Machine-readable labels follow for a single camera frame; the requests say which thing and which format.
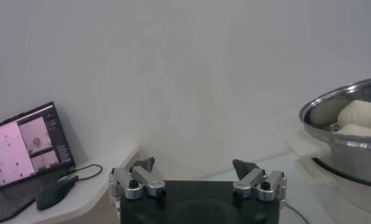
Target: white table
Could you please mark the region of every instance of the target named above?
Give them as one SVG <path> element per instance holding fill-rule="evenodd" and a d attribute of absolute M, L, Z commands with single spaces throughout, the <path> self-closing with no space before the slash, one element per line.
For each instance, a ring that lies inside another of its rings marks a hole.
<path fill-rule="evenodd" d="M 101 158 L 87 161 L 81 167 L 96 163 L 103 166 L 100 175 L 93 179 L 78 182 L 59 204 L 44 211 L 38 211 L 36 204 L 31 204 L 16 217 L 1 224 L 54 224 L 74 219 L 94 207 L 108 188 L 108 173 L 113 167 L 126 164 L 139 150 L 139 147 L 127 147 L 116 150 Z"/>
<path fill-rule="evenodd" d="M 325 209 L 316 201 L 314 195 L 305 185 L 302 174 L 295 168 L 295 161 L 299 159 L 294 153 L 273 157 L 256 164 L 265 169 L 267 173 L 272 170 L 281 170 L 287 176 L 287 202 L 299 210 L 311 224 L 335 224 Z M 234 169 L 219 175 L 212 176 L 207 180 L 235 181 L 238 180 Z M 284 207 L 280 215 L 280 224 L 305 223 L 296 213 Z"/>

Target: white wall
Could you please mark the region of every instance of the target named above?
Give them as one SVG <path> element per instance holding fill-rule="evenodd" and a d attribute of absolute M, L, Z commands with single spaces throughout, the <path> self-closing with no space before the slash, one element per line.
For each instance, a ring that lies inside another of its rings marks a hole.
<path fill-rule="evenodd" d="M 78 161 L 137 142 L 167 178 L 215 173 L 368 77 L 370 0 L 0 0 L 0 120 L 55 101 Z"/>

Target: black mouse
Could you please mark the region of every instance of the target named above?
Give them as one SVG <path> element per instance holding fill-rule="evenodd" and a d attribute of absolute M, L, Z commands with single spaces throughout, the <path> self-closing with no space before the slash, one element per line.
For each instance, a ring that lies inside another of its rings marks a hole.
<path fill-rule="evenodd" d="M 36 198 L 37 210 L 45 210 L 62 201 L 77 181 L 78 176 L 74 176 L 69 180 L 58 181 L 42 190 Z"/>

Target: cable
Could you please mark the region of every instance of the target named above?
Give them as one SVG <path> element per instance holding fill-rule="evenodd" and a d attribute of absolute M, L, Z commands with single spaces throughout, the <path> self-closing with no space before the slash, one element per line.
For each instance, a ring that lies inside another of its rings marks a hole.
<path fill-rule="evenodd" d="M 89 177 L 83 177 L 83 178 L 79 178 L 77 181 L 81 181 L 81 180 L 88 180 L 88 179 L 91 179 L 91 178 L 94 178 L 96 177 L 97 175 L 99 175 L 102 171 L 103 171 L 103 167 L 101 165 L 98 165 L 98 164 L 91 164 L 89 166 L 86 166 L 86 167 L 82 167 L 82 168 L 79 168 L 79 169 L 75 169 L 75 170 L 72 170 L 68 173 L 68 175 L 72 174 L 72 173 L 76 173 L 78 171 L 81 171 L 81 170 L 85 170 L 85 169 L 88 169 L 90 167 L 93 167 L 93 166 L 96 166 L 96 167 L 99 167 L 99 171 Z"/>
<path fill-rule="evenodd" d="M 310 222 L 298 211 L 296 210 L 296 208 L 292 207 L 290 204 L 286 203 L 285 204 L 288 208 L 290 208 L 292 211 L 294 211 L 296 214 L 298 214 L 300 216 L 300 218 L 302 218 L 305 223 L 307 224 L 310 224 Z"/>

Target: steamed bun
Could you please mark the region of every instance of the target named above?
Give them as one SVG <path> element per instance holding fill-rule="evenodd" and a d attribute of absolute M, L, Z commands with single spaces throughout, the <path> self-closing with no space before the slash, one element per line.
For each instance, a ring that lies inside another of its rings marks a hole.
<path fill-rule="evenodd" d="M 341 127 L 348 124 L 355 124 L 371 128 L 371 103 L 354 100 L 339 113 L 338 124 Z"/>
<path fill-rule="evenodd" d="M 347 124 L 341 130 L 336 131 L 339 134 L 345 135 L 358 135 L 364 137 L 371 137 L 371 129 L 367 127 L 362 127 L 355 124 Z"/>

